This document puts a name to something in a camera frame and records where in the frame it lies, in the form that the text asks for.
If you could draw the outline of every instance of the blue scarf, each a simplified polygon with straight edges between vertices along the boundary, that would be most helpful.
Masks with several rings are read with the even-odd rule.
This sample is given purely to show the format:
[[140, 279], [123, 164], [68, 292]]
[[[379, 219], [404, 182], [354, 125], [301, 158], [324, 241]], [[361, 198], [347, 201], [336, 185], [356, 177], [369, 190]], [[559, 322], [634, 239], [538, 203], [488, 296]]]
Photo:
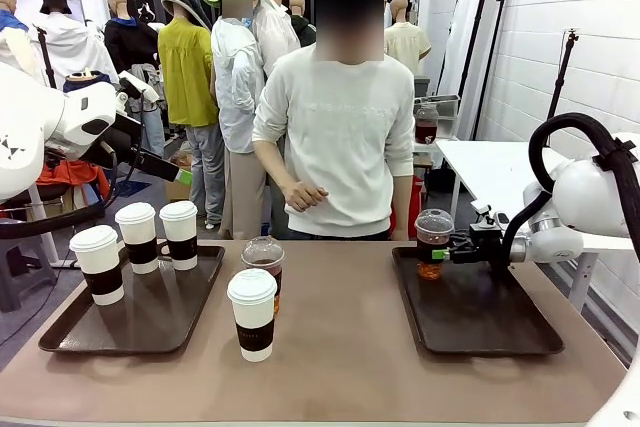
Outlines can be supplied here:
[[0, 10], [0, 32], [2, 32], [5, 27], [10, 27], [12, 29], [22, 29], [25, 32], [29, 32], [29, 27], [16, 19], [15, 15], [13, 15], [8, 10]]
[[133, 17], [131, 17], [130, 19], [121, 19], [120, 17], [114, 17], [113, 18], [114, 22], [118, 22], [120, 25], [126, 25], [128, 27], [135, 27], [136, 25], [138, 25], [136, 23], [136, 19], [134, 19]]

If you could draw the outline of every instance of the brown tray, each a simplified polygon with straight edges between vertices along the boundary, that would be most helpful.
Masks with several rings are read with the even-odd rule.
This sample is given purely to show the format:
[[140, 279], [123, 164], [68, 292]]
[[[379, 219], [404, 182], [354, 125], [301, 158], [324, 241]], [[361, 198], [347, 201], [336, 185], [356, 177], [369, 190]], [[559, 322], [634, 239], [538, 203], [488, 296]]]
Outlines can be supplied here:
[[445, 262], [442, 277], [428, 281], [417, 274], [416, 247], [393, 249], [393, 260], [414, 338], [430, 352], [511, 357], [564, 350], [508, 270]]
[[191, 336], [224, 256], [224, 248], [198, 245], [198, 265], [176, 271], [158, 244], [160, 267], [133, 273], [126, 249], [120, 250], [124, 299], [98, 306], [88, 289], [67, 307], [38, 346], [68, 354], [166, 354]]

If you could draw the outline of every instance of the cup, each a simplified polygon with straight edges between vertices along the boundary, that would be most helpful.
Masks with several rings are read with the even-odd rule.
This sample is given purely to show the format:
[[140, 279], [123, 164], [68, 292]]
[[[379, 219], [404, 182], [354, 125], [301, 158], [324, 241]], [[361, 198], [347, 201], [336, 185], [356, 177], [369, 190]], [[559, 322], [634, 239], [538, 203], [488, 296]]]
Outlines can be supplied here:
[[273, 350], [273, 305], [278, 286], [269, 272], [238, 272], [227, 288], [233, 306], [240, 352], [249, 362], [262, 362]]
[[156, 211], [146, 202], [135, 202], [116, 212], [116, 222], [136, 274], [148, 274], [158, 268]]
[[69, 241], [97, 305], [111, 305], [124, 297], [117, 240], [115, 230], [98, 225], [78, 232]]
[[242, 263], [247, 269], [263, 269], [276, 279], [278, 290], [274, 303], [274, 313], [280, 312], [280, 290], [282, 288], [282, 244], [270, 236], [256, 237], [247, 242], [241, 254]]
[[160, 209], [169, 254], [176, 270], [189, 270], [198, 265], [197, 213], [196, 206], [188, 200], [173, 202]]
[[442, 255], [454, 231], [453, 219], [440, 209], [424, 210], [416, 219], [418, 234], [418, 275], [425, 280], [437, 280], [442, 275]]

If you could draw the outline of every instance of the white paper cup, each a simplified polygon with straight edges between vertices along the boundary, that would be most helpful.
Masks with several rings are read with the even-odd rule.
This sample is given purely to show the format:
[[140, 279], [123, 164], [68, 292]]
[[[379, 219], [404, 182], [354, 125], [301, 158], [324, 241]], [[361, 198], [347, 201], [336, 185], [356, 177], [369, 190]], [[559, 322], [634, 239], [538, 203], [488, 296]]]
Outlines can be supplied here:
[[135, 202], [116, 212], [116, 222], [136, 274], [148, 274], [158, 268], [155, 209], [146, 202]]
[[69, 242], [97, 305], [114, 304], [124, 297], [117, 240], [115, 230], [98, 225], [78, 232]]
[[160, 209], [169, 254], [176, 270], [189, 270], [198, 265], [197, 213], [196, 206], [188, 200], [173, 202]]
[[233, 305], [240, 352], [249, 362], [261, 362], [273, 350], [273, 305], [278, 285], [262, 269], [238, 272], [227, 288]]

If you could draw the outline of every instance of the plastic dome lid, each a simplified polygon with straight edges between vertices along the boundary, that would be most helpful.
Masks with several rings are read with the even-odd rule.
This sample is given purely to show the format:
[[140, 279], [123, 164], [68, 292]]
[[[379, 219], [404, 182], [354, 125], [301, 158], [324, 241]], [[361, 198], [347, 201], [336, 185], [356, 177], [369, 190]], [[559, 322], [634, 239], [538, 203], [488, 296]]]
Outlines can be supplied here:
[[69, 248], [74, 252], [94, 252], [118, 240], [118, 234], [108, 225], [96, 225], [74, 235]]
[[284, 259], [284, 249], [282, 244], [269, 235], [256, 237], [251, 239], [244, 245], [242, 254], [240, 255], [242, 261], [246, 264], [253, 264], [260, 260], [272, 260], [271, 263], [260, 263], [260, 268], [267, 269], [272, 265], [282, 262]]
[[146, 202], [134, 202], [116, 212], [119, 224], [140, 224], [156, 216], [156, 209]]
[[418, 231], [430, 235], [448, 235], [455, 229], [451, 215], [440, 209], [423, 210], [415, 225]]
[[198, 213], [198, 209], [190, 200], [181, 200], [165, 205], [160, 209], [160, 218], [170, 222], [185, 220]]
[[276, 279], [266, 270], [246, 269], [238, 272], [227, 287], [227, 296], [236, 304], [255, 305], [273, 297], [278, 290]]

